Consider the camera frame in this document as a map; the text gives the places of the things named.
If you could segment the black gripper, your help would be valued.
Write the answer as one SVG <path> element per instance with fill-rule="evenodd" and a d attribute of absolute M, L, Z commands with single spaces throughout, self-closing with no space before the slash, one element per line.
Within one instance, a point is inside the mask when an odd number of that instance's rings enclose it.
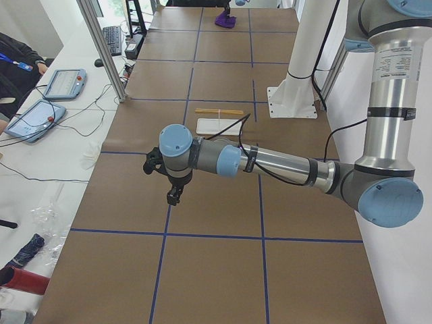
<path fill-rule="evenodd" d="M 192 175 L 187 175 L 182 178 L 175 178 L 169 175 L 168 180 L 171 183 L 171 190 L 167 193 L 167 203 L 176 206 L 180 202 L 184 186 L 192 180 Z"/>

